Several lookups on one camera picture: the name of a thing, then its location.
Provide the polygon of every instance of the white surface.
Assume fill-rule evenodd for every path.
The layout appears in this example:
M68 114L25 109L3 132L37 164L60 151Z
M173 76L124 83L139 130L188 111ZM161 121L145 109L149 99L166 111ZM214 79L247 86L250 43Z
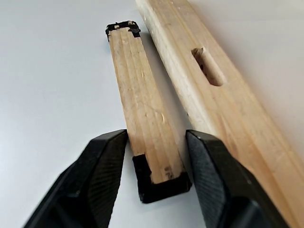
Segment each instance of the white surface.
M304 157L304 2L192 2ZM125 128L105 27L128 19L145 31L133 0L0 0L1 227L21 227L91 138ZM170 81L162 78L147 34L142 37L183 129L187 123L169 93ZM195 228L203 227L203 219L193 188L151 205L139 203L127 151L110 227Z

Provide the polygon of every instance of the black plastic end cap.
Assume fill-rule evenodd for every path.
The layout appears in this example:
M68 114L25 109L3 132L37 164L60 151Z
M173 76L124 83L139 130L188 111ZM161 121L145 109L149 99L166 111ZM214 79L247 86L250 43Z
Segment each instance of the black plastic end cap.
M110 24L106 27L105 33L106 36L108 37L108 41L109 41L110 31L122 29L122 28L130 28L128 31L132 32L134 37L140 37L139 32L141 30L139 29L137 23L135 21L128 20L120 23L116 22L115 24Z
M139 198L142 203L152 203L185 193L189 191L192 186L187 172L182 172L181 175L175 179L153 184L150 178L151 170L144 154L134 156L133 163L137 177Z

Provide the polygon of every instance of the mortise hole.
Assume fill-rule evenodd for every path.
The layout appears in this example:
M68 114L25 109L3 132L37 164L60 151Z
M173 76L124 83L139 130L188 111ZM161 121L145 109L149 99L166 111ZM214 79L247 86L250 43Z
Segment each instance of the mortise hole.
M206 49L195 48L191 52L211 85L222 86L226 83L223 72Z

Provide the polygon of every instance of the black plastic clamp jaw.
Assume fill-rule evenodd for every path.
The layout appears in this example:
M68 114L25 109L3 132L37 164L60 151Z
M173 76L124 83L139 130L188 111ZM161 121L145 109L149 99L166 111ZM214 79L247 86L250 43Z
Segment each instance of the black plastic clamp jaw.
M254 175L220 139L188 130L186 140L207 228L288 227Z
M122 173L126 130L92 139L60 174L24 228L106 228Z

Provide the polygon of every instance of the wooden stick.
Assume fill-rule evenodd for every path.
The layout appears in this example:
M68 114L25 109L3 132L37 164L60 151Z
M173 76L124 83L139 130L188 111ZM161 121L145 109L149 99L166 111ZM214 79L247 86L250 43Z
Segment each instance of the wooden stick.
M175 179L184 167L141 38L117 26L109 42L134 156L145 154L152 183Z
M290 226L303 226L303 161L191 5L136 1L194 129L220 138Z

